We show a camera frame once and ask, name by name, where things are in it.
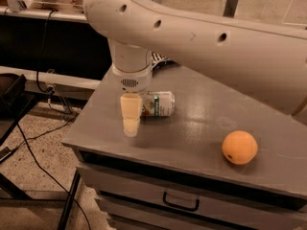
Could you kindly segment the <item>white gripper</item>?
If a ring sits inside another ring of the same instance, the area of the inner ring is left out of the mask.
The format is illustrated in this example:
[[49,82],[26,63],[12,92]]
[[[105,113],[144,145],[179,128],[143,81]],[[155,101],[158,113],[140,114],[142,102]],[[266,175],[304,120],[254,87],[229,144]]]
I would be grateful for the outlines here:
[[128,137],[137,135],[142,113],[142,98],[136,92],[143,92],[152,81],[153,70],[147,67],[138,72],[124,72],[114,65],[112,73],[117,85],[126,92],[120,98],[124,133]]

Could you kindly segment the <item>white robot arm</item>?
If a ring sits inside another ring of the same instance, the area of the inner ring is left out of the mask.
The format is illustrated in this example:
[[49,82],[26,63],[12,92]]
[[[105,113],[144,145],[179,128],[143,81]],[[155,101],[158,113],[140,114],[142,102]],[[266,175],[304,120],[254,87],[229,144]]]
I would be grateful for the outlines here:
[[180,11],[159,0],[83,0],[88,24],[107,38],[117,78],[147,87],[154,51],[307,123],[303,30]]

